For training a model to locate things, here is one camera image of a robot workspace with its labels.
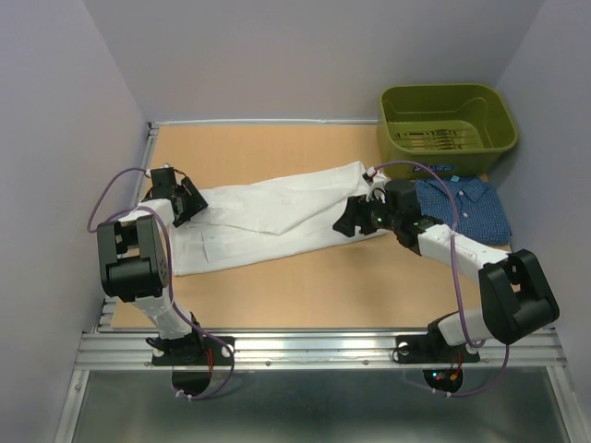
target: white cloth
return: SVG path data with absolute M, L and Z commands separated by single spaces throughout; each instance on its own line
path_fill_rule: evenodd
M 235 268 L 369 238 L 347 238 L 332 229 L 347 198 L 368 192 L 363 172 L 363 164 L 354 162 L 201 191 L 210 206 L 172 230 L 173 272 Z

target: gray wall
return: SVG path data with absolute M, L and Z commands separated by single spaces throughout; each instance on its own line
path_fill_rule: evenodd
M 80 0 L 3 1 L 0 42 L 1 439 L 46 442 L 103 298 L 86 219 L 145 125 Z
M 558 330 L 591 418 L 591 3 L 547 0 L 499 89 L 521 141 L 491 175 L 513 246 L 537 253 L 561 306 Z
M 542 0 L 85 0 L 150 121 L 371 118 L 404 82 L 497 83 Z

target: metal frame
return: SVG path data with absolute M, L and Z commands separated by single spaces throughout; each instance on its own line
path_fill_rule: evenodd
M 408 330 L 364 332 L 236 332 L 219 331 L 235 337 L 235 370 L 334 370 L 408 369 L 447 367 L 448 365 L 400 365 L 392 360 L 396 336 Z M 85 334 L 80 341 L 76 370 L 158 370 L 152 366 L 152 348 L 146 338 L 152 333 Z M 488 341 L 480 351 L 482 361 L 465 367 L 501 366 L 505 346 Z M 554 330 L 543 330 L 512 346 L 510 366 L 561 366 L 566 359 Z M 206 366 L 177 366 L 178 371 L 207 370 Z
M 569 439 L 572 442 L 591 442 L 591 432 L 576 399 L 566 367 L 548 367 L 548 375 Z
M 55 433 L 55 443 L 69 443 L 74 438 L 76 423 L 84 400 L 84 392 L 89 381 L 89 371 L 74 371 L 66 402 Z
M 148 167 L 161 126 L 182 125 L 375 125 L 376 120 L 193 120 L 150 124 L 142 165 Z M 132 204 L 141 199 L 144 177 L 136 185 Z M 170 371 L 170 367 L 151 365 L 151 347 L 145 339 L 155 335 L 153 329 L 114 329 L 111 319 L 115 299 L 105 297 L 103 312 L 95 332 L 84 334 L 80 340 L 72 381 L 57 429 L 55 442 L 71 442 L 90 371 L 115 370 Z M 436 365 L 399 365 L 392 360 L 395 338 L 400 334 L 424 333 L 423 329 L 212 329 L 217 335 L 232 335 L 235 342 L 237 371 L 268 370 L 369 370 L 433 368 Z M 465 367 L 485 368 L 501 366 L 504 345 L 488 341 L 480 350 L 481 362 Z M 509 360 L 511 367 L 546 367 L 561 419 L 568 438 L 573 442 L 591 442 L 589 429 L 573 393 L 565 369 L 567 362 L 554 329 L 541 330 L 514 345 Z M 207 370 L 206 367 L 181 366 L 175 370 Z
M 375 118 L 214 118 L 155 122 L 151 124 L 151 127 L 192 125 L 376 125 L 377 123 L 378 119 Z

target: laundry basket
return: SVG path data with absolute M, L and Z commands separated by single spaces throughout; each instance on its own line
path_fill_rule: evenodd
M 383 162 L 420 162 L 441 176 L 480 175 L 516 141 L 507 107 L 484 85 L 397 86 L 380 98 L 378 143 Z M 428 175 L 412 165 L 385 171 L 392 178 Z

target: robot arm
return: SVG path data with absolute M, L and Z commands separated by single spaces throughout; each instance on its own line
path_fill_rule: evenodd
M 171 270 L 161 227 L 151 211 L 166 227 L 177 227 L 207 208 L 207 202 L 188 177 L 177 183 L 172 167 L 151 170 L 151 181 L 137 209 L 97 228 L 101 283 L 107 295 L 137 307 L 158 330 L 158 339 L 149 342 L 159 351 L 155 365 L 189 365 L 202 355 L 203 338 L 177 310 L 199 326 L 194 316 L 178 302 L 173 307 L 168 288 Z
M 357 227 L 362 234 L 387 229 L 416 254 L 452 264 L 452 229 L 422 215 L 412 182 L 391 180 L 376 194 L 373 186 L 367 196 L 350 197 L 332 228 L 349 237 Z M 482 307 L 465 312 L 472 340 L 494 338 L 509 345 L 558 318 L 558 305 L 533 253 L 500 251 L 460 234 L 453 240 L 458 270 L 480 287 Z M 408 341 L 408 355 L 401 355 L 400 363 L 447 360 L 466 342 L 459 313 L 436 319 L 426 336 Z

